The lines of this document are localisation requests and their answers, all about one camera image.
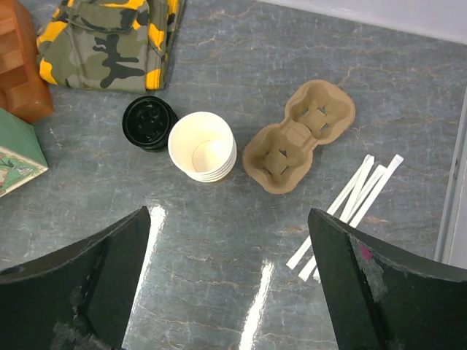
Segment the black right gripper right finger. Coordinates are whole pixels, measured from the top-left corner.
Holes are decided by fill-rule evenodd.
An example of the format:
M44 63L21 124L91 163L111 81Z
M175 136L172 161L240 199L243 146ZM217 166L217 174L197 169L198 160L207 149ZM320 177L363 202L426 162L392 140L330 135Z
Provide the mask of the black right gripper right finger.
M340 349L465 349L466 270L412 254L320 209L309 236Z

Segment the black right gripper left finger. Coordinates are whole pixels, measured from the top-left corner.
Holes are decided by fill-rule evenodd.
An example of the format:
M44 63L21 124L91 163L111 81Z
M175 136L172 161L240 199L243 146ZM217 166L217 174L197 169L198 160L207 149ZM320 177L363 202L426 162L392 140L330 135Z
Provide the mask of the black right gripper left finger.
M147 207L1 270L2 349L121 349L150 234Z

